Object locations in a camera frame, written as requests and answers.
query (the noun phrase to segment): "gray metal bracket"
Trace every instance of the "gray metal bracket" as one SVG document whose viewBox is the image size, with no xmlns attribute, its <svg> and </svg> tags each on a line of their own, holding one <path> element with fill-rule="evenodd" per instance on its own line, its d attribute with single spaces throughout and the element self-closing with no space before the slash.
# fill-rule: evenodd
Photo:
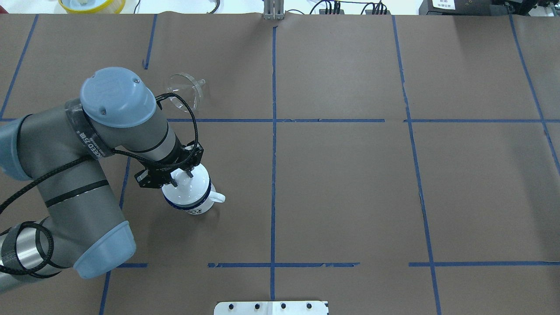
<svg viewBox="0 0 560 315">
<path fill-rule="evenodd" d="M 284 20 L 284 0 L 264 0 L 265 20 Z"/>
</svg>

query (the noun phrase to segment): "label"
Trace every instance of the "label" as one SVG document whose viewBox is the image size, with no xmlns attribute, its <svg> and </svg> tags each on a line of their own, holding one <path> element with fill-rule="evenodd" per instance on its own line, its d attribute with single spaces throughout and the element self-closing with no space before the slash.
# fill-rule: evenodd
<svg viewBox="0 0 560 315">
<path fill-rule="evenodd" d="M 445 10 L 455 9 L 455 0 L 432 0 L 434 8 L 440 8 Z"/>
</svg>

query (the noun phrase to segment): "white bracket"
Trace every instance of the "white bracket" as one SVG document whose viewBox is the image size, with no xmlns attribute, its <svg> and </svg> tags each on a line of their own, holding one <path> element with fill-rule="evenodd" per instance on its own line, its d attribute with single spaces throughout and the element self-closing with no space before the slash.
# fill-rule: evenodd
<svg viewBox="0 0 560 315">
<path fill-rule="evenodd" d="M 214 315 L 329 315 L 324 301 L 220 302 Z"/>
<path fill-rule="evenodd" d="M 284 20 L 284 0 L 264 0 L 265 20 Z"/>
</svg>

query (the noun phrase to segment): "yellow bowl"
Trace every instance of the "yellow bowl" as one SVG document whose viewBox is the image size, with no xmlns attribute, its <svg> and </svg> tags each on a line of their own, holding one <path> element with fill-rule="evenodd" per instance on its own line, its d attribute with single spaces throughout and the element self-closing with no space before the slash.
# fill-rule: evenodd
<svg viewBox="0 0 560 315">
<path fill-rule="evenodd" d="M 123 10 L 124 3 L 126 0 L 106 0 L 96 1 L 90 0 L 92 2 L 101 2 L 100 5 L 95 7 L 90 7 L 85 10 L 77 10 L 76 4 L 77 0 L 58 0 L 58 3 L 70 14 L 84 14 L 84 13 L 120 13 Z"/>
</svg>

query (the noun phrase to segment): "white metal plate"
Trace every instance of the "white metal plate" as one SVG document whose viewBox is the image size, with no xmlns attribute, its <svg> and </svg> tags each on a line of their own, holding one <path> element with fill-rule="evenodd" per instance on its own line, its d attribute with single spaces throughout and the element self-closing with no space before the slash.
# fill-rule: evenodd
<svg viewBox="0 0 560 315">
<path fill-rule="evenodd" d="M 328 315 L 328 305 L 322 301 L 220 302 L 214 315 Z"/>
</svg>

